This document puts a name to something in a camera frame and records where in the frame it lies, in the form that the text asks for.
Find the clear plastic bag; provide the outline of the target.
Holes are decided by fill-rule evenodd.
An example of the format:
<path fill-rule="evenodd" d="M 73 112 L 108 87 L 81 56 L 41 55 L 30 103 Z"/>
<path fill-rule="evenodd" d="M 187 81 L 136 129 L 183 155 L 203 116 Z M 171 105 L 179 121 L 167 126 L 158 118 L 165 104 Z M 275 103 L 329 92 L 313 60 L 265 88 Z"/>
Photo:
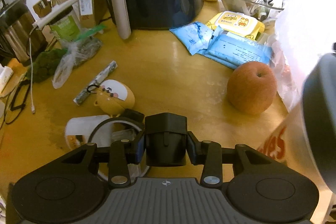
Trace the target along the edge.
<path fill-rule="evenodd" d="M 52 79 L 54 89 L 60 89 L 68 80 L 72 71 L 94 57 L 101 47 L 102 41 L 93 36 L 72 42 L 67 48 L 66 54 L 60 59 L 54 73 Z"/>

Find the yellow wet wipes pack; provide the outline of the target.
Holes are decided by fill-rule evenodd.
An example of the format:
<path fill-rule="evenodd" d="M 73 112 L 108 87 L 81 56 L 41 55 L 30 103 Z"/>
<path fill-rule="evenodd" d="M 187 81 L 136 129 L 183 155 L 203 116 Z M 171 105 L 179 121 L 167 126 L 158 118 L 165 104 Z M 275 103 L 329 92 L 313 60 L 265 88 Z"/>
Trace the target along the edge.
<path fill-rule="evenodd" d="M 210 19 L 206 26 L 212 30 L 217 27 L 238 36 L 256 40 L 258 34 L 265 31 L 264 23 L 254 17 L 239 12 L 223 11 Z"/>

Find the white pill bottle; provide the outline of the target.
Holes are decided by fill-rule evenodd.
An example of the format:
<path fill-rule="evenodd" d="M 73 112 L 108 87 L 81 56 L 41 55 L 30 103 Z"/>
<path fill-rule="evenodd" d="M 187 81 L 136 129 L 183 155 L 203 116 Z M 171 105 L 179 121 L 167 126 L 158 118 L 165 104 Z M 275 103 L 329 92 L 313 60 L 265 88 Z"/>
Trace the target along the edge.
<path fill-rule="evenodd" d="M 76 149 L 87 143 L 96 126 L 108 118 L 108 115 L 96 115 L 70 119 L 64 134 L 68 147 Z M 96 143 L 98 147 L 106 147 L 111 143 L 111 135 L 112 125 L 106 123 L 94 134 L 92 142 Z"/>

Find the black plastic adapter block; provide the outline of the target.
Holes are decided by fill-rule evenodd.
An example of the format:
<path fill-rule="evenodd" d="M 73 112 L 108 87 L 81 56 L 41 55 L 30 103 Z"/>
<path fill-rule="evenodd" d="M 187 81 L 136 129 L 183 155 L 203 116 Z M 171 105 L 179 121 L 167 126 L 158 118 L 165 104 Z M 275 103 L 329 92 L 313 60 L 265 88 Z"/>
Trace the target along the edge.
<path fill-rule="evenodd" d="M 155 167 L 186 165 L 187 118 L 160 113 L 145 118 L 146 164 Z"/>

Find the light blue wipes pack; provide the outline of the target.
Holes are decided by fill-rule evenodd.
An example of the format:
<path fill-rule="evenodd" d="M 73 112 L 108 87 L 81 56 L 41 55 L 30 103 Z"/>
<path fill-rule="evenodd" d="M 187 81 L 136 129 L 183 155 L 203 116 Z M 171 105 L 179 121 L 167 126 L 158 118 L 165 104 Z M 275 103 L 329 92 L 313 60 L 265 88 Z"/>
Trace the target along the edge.
<path fill-rule="evenodd" d="M 250 61 L 269 65 L 272 49 L 254 40 L 238 36 L 221 27 L 217 27 L 211 36 L 208 47 L 199 50 L 198 54 L 231 69 L 236 69 L 240 65 Z"/>

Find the black eyeglasses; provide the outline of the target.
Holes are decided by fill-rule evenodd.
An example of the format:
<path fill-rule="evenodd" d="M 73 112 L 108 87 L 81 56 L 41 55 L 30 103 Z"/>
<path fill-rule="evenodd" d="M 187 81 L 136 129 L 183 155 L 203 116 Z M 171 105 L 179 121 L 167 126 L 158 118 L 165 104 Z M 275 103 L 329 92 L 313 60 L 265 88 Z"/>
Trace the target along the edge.
<path fill-rule="evenodd" d="M 30 86 L 29 80 L 21 81 L 7 98 L 4 116 L 5 124 L 14 123 L 26 108 Z"/>

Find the blue wet wipes pack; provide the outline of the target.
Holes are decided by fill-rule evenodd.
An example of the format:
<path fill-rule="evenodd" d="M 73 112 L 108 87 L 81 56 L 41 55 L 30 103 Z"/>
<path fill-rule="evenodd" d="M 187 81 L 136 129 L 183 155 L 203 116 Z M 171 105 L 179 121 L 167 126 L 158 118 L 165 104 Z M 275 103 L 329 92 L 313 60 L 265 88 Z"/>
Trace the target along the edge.
<path fill-rule="evenodd" d="M 171 28 L 169 31 L 182 42 L 190 55 L 194 55 L 200 50 L 206 50 L 209 46 L 209 41 L 213 36 L 213 30 L 201 22 L 194 22 L 178 28 Z"/>

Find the white tissue box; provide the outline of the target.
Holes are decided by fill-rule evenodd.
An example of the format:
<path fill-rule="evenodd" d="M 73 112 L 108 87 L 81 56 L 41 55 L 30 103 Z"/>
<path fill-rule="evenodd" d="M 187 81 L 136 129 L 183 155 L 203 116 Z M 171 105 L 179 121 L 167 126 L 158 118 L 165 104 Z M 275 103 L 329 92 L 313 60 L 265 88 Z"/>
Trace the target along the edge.
<path fill-rule="evenodd" d="M 3 92 L 4 88 L 6 87 L 7 83 L 11 79 L 13 75 L 13 70 L 8 66 L 0 67 L 0 93 Z"/>

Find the red apple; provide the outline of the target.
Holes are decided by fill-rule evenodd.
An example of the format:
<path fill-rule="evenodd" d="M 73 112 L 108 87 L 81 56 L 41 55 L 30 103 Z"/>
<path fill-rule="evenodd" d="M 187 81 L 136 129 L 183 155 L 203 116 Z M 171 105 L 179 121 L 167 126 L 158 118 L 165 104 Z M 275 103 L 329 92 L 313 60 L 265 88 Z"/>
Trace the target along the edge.
<path fill-rule="evenodd" d="M 270 107 L 277 93 L 272 69 L 250 61 L 236 68 L 227 83 L 227 99 L 240 112 L 257 115 Z"/>

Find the clear small plastic case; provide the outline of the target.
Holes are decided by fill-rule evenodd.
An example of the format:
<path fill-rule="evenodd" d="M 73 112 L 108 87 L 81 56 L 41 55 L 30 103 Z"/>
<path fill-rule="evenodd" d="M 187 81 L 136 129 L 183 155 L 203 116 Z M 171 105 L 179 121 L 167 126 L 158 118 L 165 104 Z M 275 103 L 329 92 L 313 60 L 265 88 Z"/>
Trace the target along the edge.
<path fill-rule="evenodd" d="M 121 131 L 116 131 L 113 132 L 111 135 L 111 142 L 116 142 L 119 140 L 128 140 L 128 141 L 133 141 L 136 137 L 135 130 L 130 128 L 130 129 L 125 129 Z"/>

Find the tan cartoon earbud case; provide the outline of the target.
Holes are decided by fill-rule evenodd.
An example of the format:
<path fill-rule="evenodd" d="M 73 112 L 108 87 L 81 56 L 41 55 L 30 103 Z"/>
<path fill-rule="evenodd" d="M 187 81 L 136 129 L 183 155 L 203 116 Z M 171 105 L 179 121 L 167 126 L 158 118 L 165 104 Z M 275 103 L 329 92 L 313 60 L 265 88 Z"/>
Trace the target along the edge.
<path fill-rule="evenodd" d="M 96 89 L 94 106 L 109 116 L 121 115 L 135 105 L 135 96 L 130 88 L 116 80 L 105 80 Z"/>

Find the stainless steel electric kettle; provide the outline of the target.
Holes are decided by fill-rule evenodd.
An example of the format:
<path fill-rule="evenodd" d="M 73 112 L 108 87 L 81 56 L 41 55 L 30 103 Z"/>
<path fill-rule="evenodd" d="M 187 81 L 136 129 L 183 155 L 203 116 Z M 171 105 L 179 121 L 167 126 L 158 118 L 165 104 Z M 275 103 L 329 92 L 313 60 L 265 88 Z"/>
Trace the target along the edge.
<path fill-rule="evenodd" d="M 15 0 L 1 10 L 1 56 L 27 66 L 30 58 L 35 59 L 46 49 L 46 38 L 34 22 L 26 0 Z"/>

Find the clear shaker bottle grey lid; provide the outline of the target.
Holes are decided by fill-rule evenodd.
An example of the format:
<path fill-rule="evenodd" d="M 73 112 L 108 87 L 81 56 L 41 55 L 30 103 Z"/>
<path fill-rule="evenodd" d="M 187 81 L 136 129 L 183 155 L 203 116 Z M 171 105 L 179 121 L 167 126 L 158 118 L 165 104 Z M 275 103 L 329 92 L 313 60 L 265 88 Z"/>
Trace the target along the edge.
<path fill-rule="evenodd" d="M 335 192 L 335 52 L 320 58 L 301 98 L 258 151 Z"/>

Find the silver foil stick packet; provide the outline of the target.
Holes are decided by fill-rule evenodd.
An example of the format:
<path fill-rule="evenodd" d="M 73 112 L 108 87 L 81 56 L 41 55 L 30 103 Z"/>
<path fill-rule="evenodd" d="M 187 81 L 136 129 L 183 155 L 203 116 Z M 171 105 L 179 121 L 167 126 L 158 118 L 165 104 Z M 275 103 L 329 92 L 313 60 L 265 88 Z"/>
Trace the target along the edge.
<path fill-rule="evenodd" d="M 80 106 L 90 95 L 90 86 L 99 86 L 118 67 L 116 61 L 109 63 L 81 92 L 73 99 Z"/>

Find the green label can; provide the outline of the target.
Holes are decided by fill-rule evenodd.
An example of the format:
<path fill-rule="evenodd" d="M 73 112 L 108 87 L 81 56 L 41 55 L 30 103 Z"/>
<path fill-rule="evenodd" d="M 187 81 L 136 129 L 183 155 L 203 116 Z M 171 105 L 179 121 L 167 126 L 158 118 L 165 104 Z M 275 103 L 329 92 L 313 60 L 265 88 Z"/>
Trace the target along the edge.
<path fill-rule="evenodd" d="M 76 40 L 81 33 L 80 22 L 72 6 L 53 18 L 49 27 L 57 39 L 67 42 Z"/>

